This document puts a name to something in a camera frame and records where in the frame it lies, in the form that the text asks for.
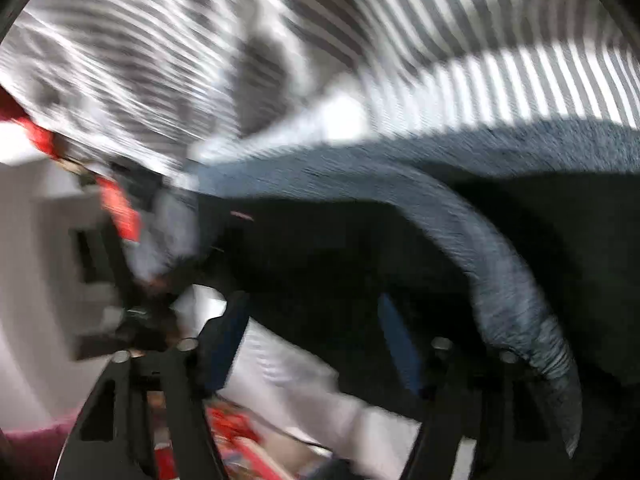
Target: gray and white striped fabric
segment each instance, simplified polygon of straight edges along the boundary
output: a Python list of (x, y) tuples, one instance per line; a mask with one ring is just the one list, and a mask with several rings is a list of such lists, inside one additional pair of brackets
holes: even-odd
[[(31, 0), (0, 84), (94, 154), (170, 172), (376, 136), (544, 118), (640, 124), (640, 66), (599, 0), (277, 0), (303, 63), (242, 0)], [(304, 108), (286, 99), (308, 70)]]

